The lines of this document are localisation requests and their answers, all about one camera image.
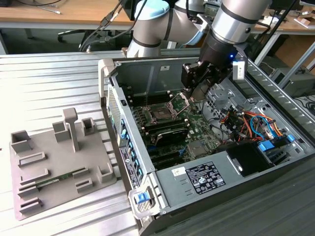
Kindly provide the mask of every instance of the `gray plastic stand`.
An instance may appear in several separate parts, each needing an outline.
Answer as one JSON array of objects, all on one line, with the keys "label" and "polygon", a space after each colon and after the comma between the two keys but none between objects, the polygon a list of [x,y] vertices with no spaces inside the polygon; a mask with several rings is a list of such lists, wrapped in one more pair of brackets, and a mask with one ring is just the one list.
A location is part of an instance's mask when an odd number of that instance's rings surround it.
[{"label": "gray plastic stand", "polygon": [[15,153],[31,150],[29,140],[30,137],[25,130],[12,133],[11,147],[15,150]]},{"label": "gray plastic stand", "polygon": [[93,119],[80,123],[75,109],[52,131],[11,134],[14,211],[18,220],[35,215],[117,181]]}]

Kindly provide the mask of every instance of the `white label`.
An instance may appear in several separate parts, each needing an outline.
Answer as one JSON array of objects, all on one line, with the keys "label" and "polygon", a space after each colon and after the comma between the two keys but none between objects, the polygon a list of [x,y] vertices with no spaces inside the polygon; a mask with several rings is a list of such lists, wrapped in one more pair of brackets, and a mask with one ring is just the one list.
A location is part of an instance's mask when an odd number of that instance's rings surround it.
[{"label": "white label", "polygon": [[169,65],[161,66],[161,71],[169,70]]},{"label": "white label", "polygon": [[186,174],[185,172],[185,167],[182,166],[180,168],[176,168],[176,169],[173,169],[172,170],[172,173],[173,175],[176,177],[176,176],[180,176],[180,175],[183,175],[183,174]]},{"label": "white label", "polygon": [[237,68],[237,78],[238,79],[244,79],[244,68],[245,68],[245,62],[240,61],[238,63],[238,68]]}]

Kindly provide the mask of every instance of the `warning label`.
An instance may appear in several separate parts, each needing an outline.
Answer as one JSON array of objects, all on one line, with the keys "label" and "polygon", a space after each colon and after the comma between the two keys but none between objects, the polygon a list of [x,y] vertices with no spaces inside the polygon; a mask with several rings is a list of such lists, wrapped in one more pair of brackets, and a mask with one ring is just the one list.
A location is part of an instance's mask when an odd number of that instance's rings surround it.
[{"label": "warning label", "polygon": [[186,173],[198,194],[226,185],[212,161],[186,169]]}]

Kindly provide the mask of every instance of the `power supply label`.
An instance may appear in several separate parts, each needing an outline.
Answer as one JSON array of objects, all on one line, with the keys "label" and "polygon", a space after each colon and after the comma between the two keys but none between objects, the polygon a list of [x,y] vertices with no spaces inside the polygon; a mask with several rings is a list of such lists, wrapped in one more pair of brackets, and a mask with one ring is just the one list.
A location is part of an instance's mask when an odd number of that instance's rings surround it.
[{"label": "power supply label", "polygon": [[133,162],[131,158],[129,157],[128,150],[126,147],[121,147],[120,148],[120,153],[122,155],[127,173],[128,173],[128,178],[129,182],[132,185],[132,188],[138,188],[140,186],[137,175],[135,173],[134,167],[133,167]]},{"label": "power supply label", "polygon": [[186,173],[198,194],[226,185],[212,161],[186,169]]}]

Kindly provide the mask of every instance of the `motherboard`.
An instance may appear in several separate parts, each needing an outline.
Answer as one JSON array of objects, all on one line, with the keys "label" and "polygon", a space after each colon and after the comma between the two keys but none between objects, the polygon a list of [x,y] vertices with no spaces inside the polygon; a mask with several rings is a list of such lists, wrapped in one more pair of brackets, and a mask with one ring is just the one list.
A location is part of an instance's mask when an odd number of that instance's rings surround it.
[{"label": "motherboard", "polygon": [[134,103],[131,112],[156,169],[210,155],[222,144],[204,118],[200,103],[186,99],[181,92],[165,94],[162,101],[169,100],[166,102],[154,100],[161,101],[144,98],[145,104]]}]

